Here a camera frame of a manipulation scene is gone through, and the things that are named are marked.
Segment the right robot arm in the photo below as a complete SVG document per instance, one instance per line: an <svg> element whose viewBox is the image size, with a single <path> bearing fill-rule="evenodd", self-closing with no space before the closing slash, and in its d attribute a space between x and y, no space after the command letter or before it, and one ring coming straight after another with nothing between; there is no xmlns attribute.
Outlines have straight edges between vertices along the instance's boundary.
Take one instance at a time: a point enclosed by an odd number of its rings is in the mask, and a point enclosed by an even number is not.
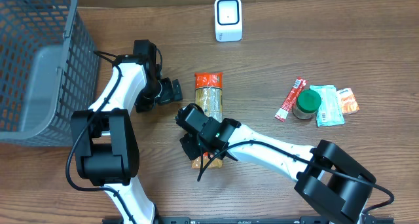
<svg viewBox="0 0 419 224"><path fill-rule="evenodd" d="M255 163L295 182L294 189L332 223L363 223L375 177L330 141L296 145L269 138L233 119L176 123L214 155Z"/></svg>

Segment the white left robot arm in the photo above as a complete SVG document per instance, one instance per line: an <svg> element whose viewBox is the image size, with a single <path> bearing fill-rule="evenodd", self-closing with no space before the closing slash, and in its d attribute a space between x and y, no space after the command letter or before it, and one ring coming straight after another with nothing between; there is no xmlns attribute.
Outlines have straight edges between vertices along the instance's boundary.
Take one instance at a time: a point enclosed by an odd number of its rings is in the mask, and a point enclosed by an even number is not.
<svg viewBox="0 0 419 224"><path fill-rule="evenodd" d="M137 175L139 148L130 113L180 101L179 83L162 78L159 49L95 55L109 62L113 73L99 98L71 116L66 180L81 192L106 193L121 214L117 223L162 223Z"/></svg>

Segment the teal tissue pack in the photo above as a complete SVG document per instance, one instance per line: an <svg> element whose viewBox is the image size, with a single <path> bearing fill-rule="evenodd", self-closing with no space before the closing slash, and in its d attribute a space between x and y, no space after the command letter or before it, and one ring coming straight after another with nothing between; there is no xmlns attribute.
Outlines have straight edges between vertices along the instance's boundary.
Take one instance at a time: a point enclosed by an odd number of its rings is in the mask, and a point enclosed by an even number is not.
<svg viewBox="0 0 419 224"><path fill-rule="evenodd" d="M317 126L336 126L345 123L337 98L337 89L334 85L311 85L321 97L321 104L316 113Z"/></svg>

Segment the red stick sachet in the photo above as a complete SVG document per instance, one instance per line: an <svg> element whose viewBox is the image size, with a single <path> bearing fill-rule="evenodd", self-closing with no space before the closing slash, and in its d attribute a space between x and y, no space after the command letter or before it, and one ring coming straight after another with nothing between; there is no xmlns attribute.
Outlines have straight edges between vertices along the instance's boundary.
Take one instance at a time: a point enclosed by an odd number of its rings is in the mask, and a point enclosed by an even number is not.
<svg viewBox="0 0 419 224"><path fill-rule="evenodd" d="M295 82L294 82L290 92L288 93L286 99L284 100L281 107L278 109L278 111L274 115L274 117L276 119L278 119L281 122L285 122L290 110L294 106L299 94L302 92L302 90L304 89L306 84L307 84L307 80L303 79L301 77L298 77L295 80Z"/></svg>

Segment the orange tissue pack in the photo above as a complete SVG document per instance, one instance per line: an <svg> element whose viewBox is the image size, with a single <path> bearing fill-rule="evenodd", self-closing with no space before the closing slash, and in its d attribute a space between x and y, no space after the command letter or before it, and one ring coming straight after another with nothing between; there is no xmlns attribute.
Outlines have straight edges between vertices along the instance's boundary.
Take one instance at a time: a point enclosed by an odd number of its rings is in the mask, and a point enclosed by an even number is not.
<svg viewBox="0 0 419 224"><path fill-rule="evenodd" d="M343 115L349 115L359 111L359 105L351 88L337 90L337 98Z"/></svg>

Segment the green lid jar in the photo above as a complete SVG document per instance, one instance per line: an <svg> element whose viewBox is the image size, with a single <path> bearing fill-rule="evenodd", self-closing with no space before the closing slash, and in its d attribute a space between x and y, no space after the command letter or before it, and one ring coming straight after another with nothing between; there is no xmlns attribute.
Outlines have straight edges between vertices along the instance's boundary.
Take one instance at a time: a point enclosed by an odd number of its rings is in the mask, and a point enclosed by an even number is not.
<svg viewBox="0 0 419 224"><path fill-rule="evenodd" d="M298 119L311 119L321 105L321 96L314 90L303 90L292 109L294 116Z"/></svg>

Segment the orange spaghetti package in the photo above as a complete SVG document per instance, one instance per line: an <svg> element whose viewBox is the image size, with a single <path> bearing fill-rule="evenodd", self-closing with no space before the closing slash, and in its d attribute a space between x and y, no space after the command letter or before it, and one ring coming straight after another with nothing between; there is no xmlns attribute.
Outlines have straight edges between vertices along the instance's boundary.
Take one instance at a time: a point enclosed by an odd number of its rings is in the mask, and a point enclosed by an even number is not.
<svg viewBox="0 0 419 224"><path fill-rule="evenodd" d="M204 114L217 121L223 120L223 73L195 73L195 104Z"/></svg>

